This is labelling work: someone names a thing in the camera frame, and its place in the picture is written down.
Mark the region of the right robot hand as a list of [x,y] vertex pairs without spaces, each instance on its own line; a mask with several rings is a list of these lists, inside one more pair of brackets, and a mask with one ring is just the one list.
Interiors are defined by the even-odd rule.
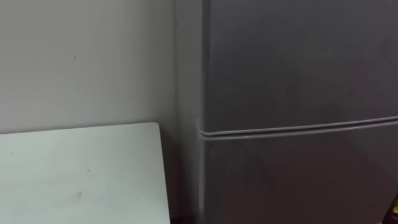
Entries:
[[381,222],[382,224],[398,224],[397,206],[398,206],[398,196],[396,195],[394,200],[391,202],[386,214],[384,215],[384,218]]

